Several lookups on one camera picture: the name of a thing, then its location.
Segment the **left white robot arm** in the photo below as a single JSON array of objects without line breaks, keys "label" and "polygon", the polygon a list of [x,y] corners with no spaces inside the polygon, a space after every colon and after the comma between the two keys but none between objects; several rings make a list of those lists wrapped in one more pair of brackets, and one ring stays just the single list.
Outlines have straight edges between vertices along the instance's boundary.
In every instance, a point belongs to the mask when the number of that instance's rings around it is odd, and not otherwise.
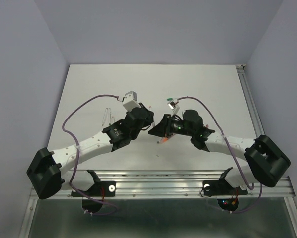
[{"label": "left white robot arm", "polygon": [[47,199],[70,184],[65,174],[89,159],[121,149],[135,140],[143,128],[149,127],[154,112],[139,103],[126,112],[124,119],[104,128],[91,138],[62,149],[38,150],[26,173],[39,199]]}]

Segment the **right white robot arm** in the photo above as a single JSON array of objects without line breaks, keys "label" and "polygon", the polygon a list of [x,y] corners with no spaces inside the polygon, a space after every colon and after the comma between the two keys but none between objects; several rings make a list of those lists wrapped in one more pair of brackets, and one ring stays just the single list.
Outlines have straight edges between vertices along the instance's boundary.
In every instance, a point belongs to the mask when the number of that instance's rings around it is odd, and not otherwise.
[{"label": "right white robot arm", "polygon": [[281,149],[266,135],[256,139],[224,136],[203,125],[195,110],[186,110],[183,118],[165,114],[159,124],[148,132],[157,137],[169,138],[175,134],[189,136],[199,150],[232,155],[247,162],[246,166],[226,169],[210,188],[230,193],[248,183],[274,187],[291,162]]}]

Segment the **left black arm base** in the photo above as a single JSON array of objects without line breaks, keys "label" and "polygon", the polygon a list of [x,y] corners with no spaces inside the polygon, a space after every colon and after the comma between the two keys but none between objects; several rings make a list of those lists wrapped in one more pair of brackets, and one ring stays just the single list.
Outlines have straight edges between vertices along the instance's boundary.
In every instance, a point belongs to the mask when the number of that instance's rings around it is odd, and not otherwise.
[{"label": "left black arm base", "polygon": [[82,197],[81,206],[85,214],[91,216],[108,216],[117,212],[116,205],[105,201],[105,198],[115,197],[116,182],[102,181],[93,170],[87,170],[92,176],[93,184],[86,190],[72,189],[72,197]]}]

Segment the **tan orange marker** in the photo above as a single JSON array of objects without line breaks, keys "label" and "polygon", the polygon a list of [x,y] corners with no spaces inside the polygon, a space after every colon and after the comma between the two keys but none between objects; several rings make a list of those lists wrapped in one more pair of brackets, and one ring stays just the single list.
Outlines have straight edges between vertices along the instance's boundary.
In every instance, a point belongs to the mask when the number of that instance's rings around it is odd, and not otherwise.
[{"label": "tan orange marker", "polygon": [[169,136],[169,137],[164,137],[162,143],[164,143],[164,142],[170,140],[172,137],[174,137],[174,135],[171,135],[171,136]]}]

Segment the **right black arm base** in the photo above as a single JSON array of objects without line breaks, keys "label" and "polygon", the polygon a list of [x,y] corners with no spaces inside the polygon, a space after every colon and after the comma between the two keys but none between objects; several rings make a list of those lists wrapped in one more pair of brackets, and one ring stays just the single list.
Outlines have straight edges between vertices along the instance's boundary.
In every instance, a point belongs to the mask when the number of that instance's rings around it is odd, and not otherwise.
[{"label": "right black arm base", "polygon": [[233,167],[225,170],[218,180],[206,180],[203,182],[199,195],[202,198],[209,198],[212,196],[230,196],[230,198],[217,199],[218,206],[230,213],[236,212],[239,206],[239,197],[241,195],[247,195],[248,191],[241,189],[241,187],[233,188],[226,180],[227,174],[233,169]]}]

